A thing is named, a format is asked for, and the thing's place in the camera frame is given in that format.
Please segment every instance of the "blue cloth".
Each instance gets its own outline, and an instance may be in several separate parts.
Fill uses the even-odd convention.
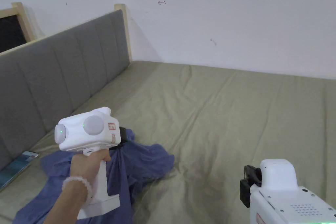
[[[106,164],[108,194],[120,195],[120,207],[101,216],[78,220],[77,224],[131,224],[131,203],[136,195],[146,183],[162,178],[172,169],[174,156],[162,146],[134,142],[134,134],[129,129],[127,138],[120,149],[110,151],[112,160]],[[63,181],[70,175],[71,158],[75,154],[58,151],[41,159],[41,168],[48,176],[47,183],[36,198],[17,212],[13,224],[43,223],[61,193]]]

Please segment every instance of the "wall mark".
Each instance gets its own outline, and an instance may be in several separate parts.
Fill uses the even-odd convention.
[[[210,39],[210,41],[212,41],[215,44],[215,46],[217,46],[217,43],[213,39]]]
[[[163,4],[163,3],[165,3],[166,4],[166,0],[165,1],[163,1],[163,2],[158,2],[159,3],[159,5],[161,5],[161,4]]]

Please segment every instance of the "white wall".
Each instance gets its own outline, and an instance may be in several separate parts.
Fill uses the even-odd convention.
[[[336,0],[13,1],[38,37],[125,3],[135,60],[336,78]]]

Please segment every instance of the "human hand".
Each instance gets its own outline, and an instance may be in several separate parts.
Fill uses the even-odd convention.
[[[111,161],[109,150],[99,150],[89,156],[83,154],[74,155],[71,160],[70,176],[82,177],[87,179],[90,185],[93,185],[101,160],[105,162]]]

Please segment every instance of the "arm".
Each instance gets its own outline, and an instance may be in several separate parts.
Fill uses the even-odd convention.
[[[74,155],[71,160],[70,176],[81,176],[92,185],[101,160],[106,162],[111,160],[108,150],[100,150],[90,156]],[[44,224],[74,224],[86,197],[85,185],[81,181],[70,181],[48,213]]]

